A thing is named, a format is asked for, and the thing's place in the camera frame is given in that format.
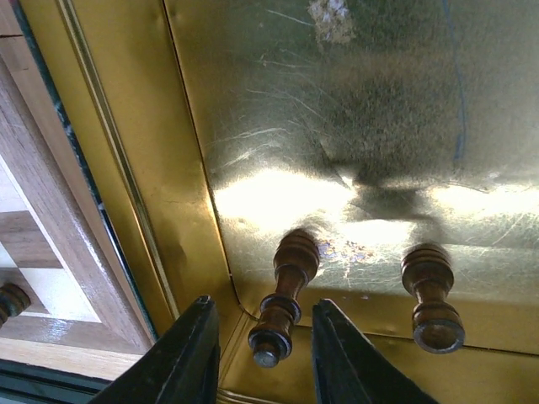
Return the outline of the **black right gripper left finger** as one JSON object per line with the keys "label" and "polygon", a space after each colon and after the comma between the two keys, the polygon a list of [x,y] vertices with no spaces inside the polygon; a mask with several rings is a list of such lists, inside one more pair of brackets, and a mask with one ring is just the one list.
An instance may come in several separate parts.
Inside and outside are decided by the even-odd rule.
{"label": "black right gripper left finger", "polygon": [[219,362],[216,302],[202,295],[142,358],[91,402],[215,403]]}

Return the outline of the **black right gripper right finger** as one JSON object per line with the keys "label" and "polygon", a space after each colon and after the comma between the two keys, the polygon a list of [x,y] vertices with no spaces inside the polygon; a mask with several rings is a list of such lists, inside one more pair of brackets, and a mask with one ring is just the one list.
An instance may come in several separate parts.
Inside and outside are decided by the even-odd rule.
{"label": "black right gripper right finger", "polygon": [[395,368],[331,300],[312,308],[318,403],[435,403]]}

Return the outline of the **dark queen piece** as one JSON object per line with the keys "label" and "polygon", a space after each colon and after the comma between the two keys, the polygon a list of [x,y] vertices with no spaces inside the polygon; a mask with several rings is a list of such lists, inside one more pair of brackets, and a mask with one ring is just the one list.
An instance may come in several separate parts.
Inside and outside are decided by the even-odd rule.
{"label": "dark queen piece", "polygon": [[292,330],[302,318],[300,292],[316,277],[320,255],[313,236],[302,229],[287,233],[276,249],[275,291],[260,303],[258,324],[248,335],[254,362],[273,368],[292,351]]}

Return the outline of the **wooden chessboard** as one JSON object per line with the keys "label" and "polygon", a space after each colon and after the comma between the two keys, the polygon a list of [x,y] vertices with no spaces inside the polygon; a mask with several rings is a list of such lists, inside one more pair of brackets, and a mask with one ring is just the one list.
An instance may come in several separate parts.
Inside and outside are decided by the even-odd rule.
{"label": "wooden chessboard", "polygon": [[1,357],[113,380],[155,339],[29,14],[1,4]]}

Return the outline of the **gold tin tray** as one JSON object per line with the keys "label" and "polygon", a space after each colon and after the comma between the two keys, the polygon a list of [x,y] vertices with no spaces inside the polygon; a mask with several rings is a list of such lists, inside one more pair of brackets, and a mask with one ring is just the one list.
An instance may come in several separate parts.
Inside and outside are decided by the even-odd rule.
{"label": "gold tin tray", "polygon": [[[437,402],[537,402],[537,2],[19,2],[153,332],[216,302],[218,402],[314,403],[322,299]],[[262,368],[295,229],[320,264]],[[421,243],[451,261],[452,353],[413,338]]]}

